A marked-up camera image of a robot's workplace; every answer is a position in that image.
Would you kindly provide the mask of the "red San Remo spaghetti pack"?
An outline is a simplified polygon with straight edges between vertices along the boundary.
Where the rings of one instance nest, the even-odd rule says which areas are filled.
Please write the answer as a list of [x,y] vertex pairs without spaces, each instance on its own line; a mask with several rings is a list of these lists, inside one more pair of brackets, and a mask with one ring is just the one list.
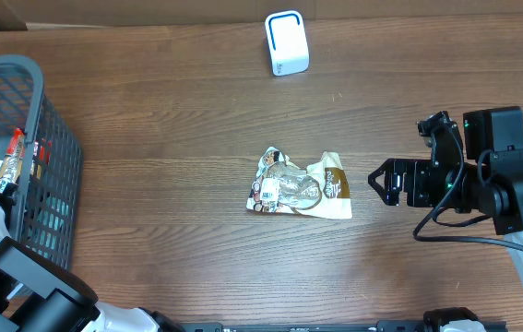
[[[0,167],[0,193],[4,193],[11,184],[18,183],[25,157],[25,136],[20,128],[15,128]],[[33,156],[36,160],[31,164],[30,174],[37,179],[42,178],[42,167],[49,163],[51,156],[44,143],[44,139],[41,144],[38,141],[34,143]]]

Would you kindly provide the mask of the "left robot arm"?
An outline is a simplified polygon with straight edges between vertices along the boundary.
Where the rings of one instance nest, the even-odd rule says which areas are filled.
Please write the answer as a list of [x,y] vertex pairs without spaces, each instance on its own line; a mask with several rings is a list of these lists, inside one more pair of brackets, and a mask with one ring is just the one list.
[[13,239],[0,193],[0,331],[184,332],[164,314],[101,302],[82,279]]

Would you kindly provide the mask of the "brown cardboard backdrop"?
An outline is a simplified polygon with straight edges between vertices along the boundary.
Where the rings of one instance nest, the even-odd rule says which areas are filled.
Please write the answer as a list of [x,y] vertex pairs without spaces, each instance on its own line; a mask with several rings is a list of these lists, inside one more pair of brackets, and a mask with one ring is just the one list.
[[0,0],[0,30],[256,22],[289,9],[305,19],[517,14],[523,0]]

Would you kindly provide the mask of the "grey plastic mesh basket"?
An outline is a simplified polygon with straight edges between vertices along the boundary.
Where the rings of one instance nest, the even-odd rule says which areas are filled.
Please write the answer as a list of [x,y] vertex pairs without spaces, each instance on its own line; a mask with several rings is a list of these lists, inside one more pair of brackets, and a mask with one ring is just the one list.
[[8,230],[34,252],[69,269],[83,170],[83,149],[44,92],[40,67],[23,55],[0,55],[0,160],[16,130],[23,163]]

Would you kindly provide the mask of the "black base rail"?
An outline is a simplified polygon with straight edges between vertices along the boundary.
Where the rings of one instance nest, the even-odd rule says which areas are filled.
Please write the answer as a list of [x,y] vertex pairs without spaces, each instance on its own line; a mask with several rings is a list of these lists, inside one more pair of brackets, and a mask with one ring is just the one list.
[[380,320],[370,324],[223,325],[182,323],[185,332],[426,332],[440,331],[422,320]]

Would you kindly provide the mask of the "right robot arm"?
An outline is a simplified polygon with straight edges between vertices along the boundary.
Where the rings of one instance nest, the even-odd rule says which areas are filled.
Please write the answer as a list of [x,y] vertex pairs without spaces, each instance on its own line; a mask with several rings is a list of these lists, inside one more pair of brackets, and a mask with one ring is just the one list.
[[[504,247],[523,286],[523,111],[518,106],[464,113],[457,124],[446,111],[417,122],[431,150],[427,160],[388,159],[368,183],[388,206],[401,193],[413,208],[429,208],[415,227],[414,240],[425,243],[479,243]],[[426,236],[424,226],[454,210],[477,211],[460,227],[491,220],[495,238]]]

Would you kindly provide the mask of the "brown white snack bag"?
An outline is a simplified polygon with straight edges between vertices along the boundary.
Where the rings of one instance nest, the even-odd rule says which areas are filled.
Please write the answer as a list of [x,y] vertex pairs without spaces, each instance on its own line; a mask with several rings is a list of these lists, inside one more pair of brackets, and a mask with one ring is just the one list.
[[246,208],[269,214],[351,219],[350,187],[339,154],[326,151],[320,161],[303,169],[279,149],[267,148],[258,162]]

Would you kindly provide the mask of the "white barcode scanner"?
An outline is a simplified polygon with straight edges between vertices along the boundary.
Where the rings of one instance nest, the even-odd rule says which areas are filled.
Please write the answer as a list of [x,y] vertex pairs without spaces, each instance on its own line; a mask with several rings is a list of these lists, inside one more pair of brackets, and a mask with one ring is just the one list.
[[267,44],[273,75],[282,77],[306,71],[310,65],[308,42],[302,15],[287,10],[265,20]]

